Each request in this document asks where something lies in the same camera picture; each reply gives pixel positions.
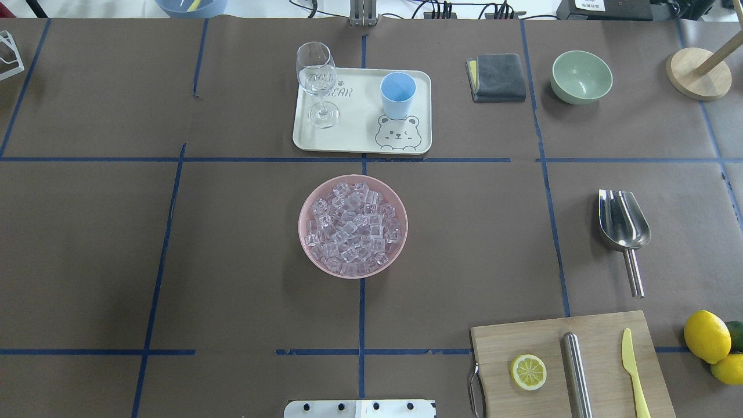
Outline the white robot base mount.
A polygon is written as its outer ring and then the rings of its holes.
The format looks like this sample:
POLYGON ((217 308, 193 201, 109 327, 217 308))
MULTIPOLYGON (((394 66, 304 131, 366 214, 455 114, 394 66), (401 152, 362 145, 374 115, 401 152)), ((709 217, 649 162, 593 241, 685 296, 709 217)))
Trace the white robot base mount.
POLYGON ((284 417, 436 417, 435 402, 426 399, 297 400, 284 417))

